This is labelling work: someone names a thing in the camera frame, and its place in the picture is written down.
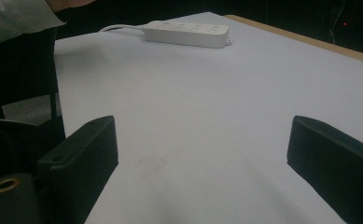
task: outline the white tabletop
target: white tabletop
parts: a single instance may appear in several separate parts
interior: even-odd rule
[[[114,115],[119,166],[87,223],[343,223],[286,164],[295,115],[363,142],[363,62],[212,13],[224,49],[122,29],[59,40],[66,134]]]

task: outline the wooden table edge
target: wooden table edge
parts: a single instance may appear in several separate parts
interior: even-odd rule
[[[351,58],[354,58],[354,59],[357,59],[357,60],[360,60],[363,62],[363,53],[352,50],[352,49],[346,49],[343,47],[332,45],[332,44],[329,44],[329,43],[326,43],[326,42],[323,42],[320,40],[316,40],[316,39],[313,39],[313,38],[310,38],[310,37],[307,37],[304,35],[298,35],[298,34],[295,34],[295,33],[292,33],[292,32],[286,31],[286,30],[272,27],[270,25],[266,25],[266,24],[263,24],[263,23],[260,23],[257,21],[251,21],[251,20],[248,20],[243,17],[239,17],[239,16],[235,16],[235,15],[225,15],[224,17],[234,20],[234,21],[238,21],[238,22],[247,24],[247,25],[257,27],[262,30],[269,31],[269,32],[277,34],[277,35],[286,36],[286,37],[319,47],[321,49],[331,50],[333,52],[337,52],[337,53],[340,53],[347,57],[351,57]]]

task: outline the power outlet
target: power outlet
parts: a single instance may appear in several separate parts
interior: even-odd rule
[[[152,21],[143,26],[146,41],[220,49],[231,44],[229,26]]]

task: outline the power cord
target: power cord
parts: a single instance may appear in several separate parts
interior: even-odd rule
[[[338,14],[336,15],[335,21],[333,22],[332,26],[329,27],[329,35],[330,35],[330,37],[332,39],[332,44],[334,44],[334,45],[336,44],[336,42],[335,42],[335,27],[336,27],[336,24],[338,23],[339,17],[341,16],[341,14],[342,14],[342,12],[344,10],[345,2],[346,2],[345,0],[342,0],[342,7],[340,8]]]
[[[141,27],[141,26],[117,24],[117,25],[106,26],[105,28],[101,29],[99,32],[105,32],[105,31],[120,29],[120,28],[130,28],[130,29],[134,29],[134,30],[143,30],[143,27]]]

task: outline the white table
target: white table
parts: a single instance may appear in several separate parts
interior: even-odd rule
[[[87,223],[343,223],[286,164],[295,115],[363,142],[363,62],[203,13],[233,45],[117,30],[56,43],[66,134],[114,115],[119,166]]]

